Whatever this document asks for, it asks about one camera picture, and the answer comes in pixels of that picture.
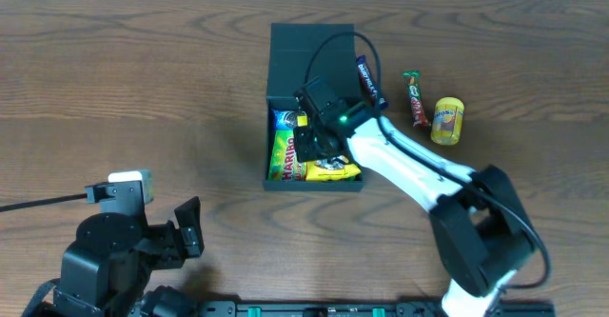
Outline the blue Oreo cookie pack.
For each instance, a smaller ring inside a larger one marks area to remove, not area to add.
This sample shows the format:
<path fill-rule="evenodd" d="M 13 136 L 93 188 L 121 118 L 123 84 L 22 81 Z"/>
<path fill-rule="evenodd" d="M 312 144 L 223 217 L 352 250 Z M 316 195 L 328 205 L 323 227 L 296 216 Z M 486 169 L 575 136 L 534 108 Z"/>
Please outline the blue Oreo cookie pack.
<path fill-rule="evenodd" d="M 272 112 L 276 130 L 294 130 L 299 126 L 300 113 L 298 111 L 274 109 Z"/>

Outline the yellow Hacks candy bag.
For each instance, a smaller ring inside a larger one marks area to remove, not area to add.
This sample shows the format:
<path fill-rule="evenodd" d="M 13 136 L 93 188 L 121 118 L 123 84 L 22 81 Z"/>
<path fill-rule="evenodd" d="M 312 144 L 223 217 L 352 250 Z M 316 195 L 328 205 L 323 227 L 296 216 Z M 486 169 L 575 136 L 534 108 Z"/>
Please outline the yellow Hacks candy bag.
<path fill-rule="evenodd" d="M 306 113 L 298 111 L 294 138 L 298 161 L 305 164 L 305 180 L 309 182 L 354 181 L 362 171 L 345 156 L 314 158 L 312 146 L 315 139 L 306 135 L 307 126 Z"/>

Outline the purple Dairy Milk bar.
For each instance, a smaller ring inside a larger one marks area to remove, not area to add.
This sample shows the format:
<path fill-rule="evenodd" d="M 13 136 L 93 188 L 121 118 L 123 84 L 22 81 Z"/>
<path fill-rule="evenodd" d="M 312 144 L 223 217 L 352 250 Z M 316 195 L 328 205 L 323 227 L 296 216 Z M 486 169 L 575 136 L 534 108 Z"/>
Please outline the purple Dairy Milk bar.
<path fill-rule="evenodd" d="M 360 79 L 363 91 L 367 94 L 370 102 L 374 106 L 379 106 L 379 109 L 386 109 L 388 107 L 387 101 L 384 96 L 379 93 L 378 85 L 372 76 L 372 72 L 367 65 L 366 57 L 360 55 L 356 58 L 357 71 Z"/>

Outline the Haribo gummy candy bag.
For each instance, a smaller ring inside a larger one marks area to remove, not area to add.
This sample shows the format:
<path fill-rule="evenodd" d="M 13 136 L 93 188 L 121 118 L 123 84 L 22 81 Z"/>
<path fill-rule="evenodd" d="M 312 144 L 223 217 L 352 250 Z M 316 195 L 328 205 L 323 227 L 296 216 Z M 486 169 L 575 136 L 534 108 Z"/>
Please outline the Haribo gummy candy bag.
<path fill-rule="evenodd" d="M 306 163 L 297 160 L 294 132 L 277 130 L 269 161 L 268 180 L 304 181 Z"/>

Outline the black gift box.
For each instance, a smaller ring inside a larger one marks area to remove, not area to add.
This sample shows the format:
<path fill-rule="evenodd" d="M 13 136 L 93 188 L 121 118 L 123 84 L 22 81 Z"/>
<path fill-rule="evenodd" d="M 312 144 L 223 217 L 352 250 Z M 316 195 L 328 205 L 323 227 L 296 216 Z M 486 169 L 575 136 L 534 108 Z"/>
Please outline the black gift box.
<path fill-rule="evenodd" d="M 363 96 L 356 65 L 352 24 L 282 24 L 273 23 L 270 33 L 266 103 L 267 133 L 265 172 L 269 172 L 275 129 L 272 111 L 296 110 L 294 92 L 309 77 L 322 76 L 342 97 Z"/>

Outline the red KitKat bar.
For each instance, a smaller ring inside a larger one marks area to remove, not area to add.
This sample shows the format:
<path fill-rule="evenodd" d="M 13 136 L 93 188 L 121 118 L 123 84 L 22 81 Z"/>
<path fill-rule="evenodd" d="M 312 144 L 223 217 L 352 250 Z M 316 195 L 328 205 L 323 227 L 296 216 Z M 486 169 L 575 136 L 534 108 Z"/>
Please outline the red KitKat bar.
<path fill-rule="evenodd" d="M 420 73 L 417 70 L 405 71 L 402 74 L 405 87 L 408 92 L 410 107 L 413 116 L 413 126 L 428 128 L 431 122 L 427 119 L 422 106 L 422 96 L 420 90 Z"/>

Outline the yellow Mentos bottle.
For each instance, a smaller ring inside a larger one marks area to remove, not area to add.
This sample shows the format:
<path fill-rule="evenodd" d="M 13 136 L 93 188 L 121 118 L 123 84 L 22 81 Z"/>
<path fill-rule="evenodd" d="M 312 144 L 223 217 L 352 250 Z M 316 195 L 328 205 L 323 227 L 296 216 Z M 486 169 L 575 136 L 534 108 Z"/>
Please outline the yellow Mentos bottle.
<path fill-rule="evenodd" d="M 440 99 L 435 105 L 431 140 L 443 146 L 456 145 L 461 138 L 463 115 L 464 104 L 460 99 Z"/>

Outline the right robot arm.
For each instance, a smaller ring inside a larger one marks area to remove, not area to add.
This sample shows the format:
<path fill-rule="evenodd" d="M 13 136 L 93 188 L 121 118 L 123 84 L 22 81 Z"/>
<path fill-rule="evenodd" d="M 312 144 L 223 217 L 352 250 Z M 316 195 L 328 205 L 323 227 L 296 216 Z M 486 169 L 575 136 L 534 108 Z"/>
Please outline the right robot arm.
<path fill-rule="evenodd" d="M 299 161 L 341 155 L 387 179 L 428 214 L 451 278 L 447 316 L 491 316 L 518 270 L 540 249 L 511 181 L 499 168 L 476 171 L 403 135 L 366 99 L 342 97 L 315 78 L 294 94 L 307 118 L 295 130 Z"/>

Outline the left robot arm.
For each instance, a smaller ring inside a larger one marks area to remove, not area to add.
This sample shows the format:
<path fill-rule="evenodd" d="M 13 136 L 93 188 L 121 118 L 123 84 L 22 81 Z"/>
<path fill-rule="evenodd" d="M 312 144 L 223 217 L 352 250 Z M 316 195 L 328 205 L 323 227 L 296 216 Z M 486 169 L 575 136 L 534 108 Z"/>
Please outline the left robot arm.
<path fill-rule="evenodd" d="M 201 202 L 174 210 L 177 224 L 151 226 L 141 198 L 109 199 L 83 221 L 64 252 L 60 277 L 42 284 L 24 316 L 128 316 L 154 270 L 175 269 L 202 255 Z"/>

